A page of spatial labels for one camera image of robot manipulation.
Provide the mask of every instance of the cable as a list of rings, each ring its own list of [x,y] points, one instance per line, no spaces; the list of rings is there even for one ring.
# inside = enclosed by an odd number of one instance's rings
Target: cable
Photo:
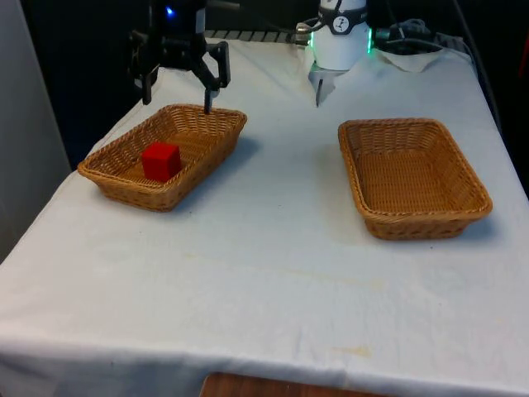
[[[496,103],[496,98],[494,97],[492,85],[490,84],[490,80],[488,79],[487,70],[484,68],[483,61],[481,60],[481,55],[478,50],[478,46],[476,45],[474,41],[474,36],[472,35],[472,31],[470,31],[469,25],[466,22],[465,15],[463,13],[463,10],[461,10],[461,6],[457,0],[452,0],[454,3],[455,11],[457,12],[461,25],[463,27],[463,30],[465,31],[465,34],[467,36],[467,39],[470,43],[470,48],[472,49],[472,53],[474,53],[474,59],[477,62],[478,70],[481,73],[481,78],[484,83],[484,88],[488,96],[489,104],[491,107],[491,111],[493,113],[494,121],[496,122],[496,127],[498,128],[499,134],[503,137],[502,132],[502,123],[501,118],[499,116],[499,109],[498,104]]]
[[[400,26],[400,23],[398,23],[397,18],[395,17],[395,13],[393,12],[393,8],[391,7],[391,3],[389,2],[389,0],[386,0],[386,7],[388,8],[388,14],[389,14],[389,17],[391,18],[391,22],[398,28],[398,32],[400,33],[400,36],[403,39],[405,39],[406,37],[404,36],[404,31],[402,27]]]

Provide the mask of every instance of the table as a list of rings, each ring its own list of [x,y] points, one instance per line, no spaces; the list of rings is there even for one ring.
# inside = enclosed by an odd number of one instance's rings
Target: table
[[[377,395],[249,376],[212,374],[204,381],[200,397],[377,397]]]
[[[383,395],[529,393],[529,206],[470,65],[421,74],[366,56],[314,107],[288,45],[231,42],[218,107],[236,151],[172,213],[73,173],[0,266],[0,392],[191,396],[222,371]],[[169,103],[164,70],[101,147]],[[460,238],[374,239],[337,140],[355,118],[444,122],[494,201]]]

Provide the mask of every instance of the empty wicker basket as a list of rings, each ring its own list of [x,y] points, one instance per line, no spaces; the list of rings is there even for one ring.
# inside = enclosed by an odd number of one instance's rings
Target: empty wicker basket
[[[356,207],[387,240],[460,235],[493,208],[485,187],[440,122],[366,120],[340,126]]]
[[[153,211],[172,210],[232,152],[246,123],[241,112],[172,105],[79,165],[110,199]],[[141,153],[155,141],[180,146],[183,169],[166,183],[146,179]]]

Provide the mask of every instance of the red block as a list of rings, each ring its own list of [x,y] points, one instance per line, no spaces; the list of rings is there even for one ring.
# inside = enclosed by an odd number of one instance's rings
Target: red block
[[[176,145],[156,142],[141,155],[143,171],[147,179],[167,182],[182,170],[180,149]]]

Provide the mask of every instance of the dark background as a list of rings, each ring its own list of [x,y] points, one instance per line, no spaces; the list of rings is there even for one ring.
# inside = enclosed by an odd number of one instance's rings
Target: dark background
[[[148,0],[21,0],[72,167],[139,100],[126,76],[128,31],[145,28]],[[241,0],[276,25],[293,28],[313,17],[319,0]],[[399,21],[424,19],[432,30],[464,36],[451,0],[391,0]],[[369,24],[391,24],[385,0],[368,0]],[[528,78],[518,68],[529,29],[529,2],[460,0],[497,99],[503,139],[529,188],[523,135]],[[208,29],[263,30],[249,14],[214,10]]]

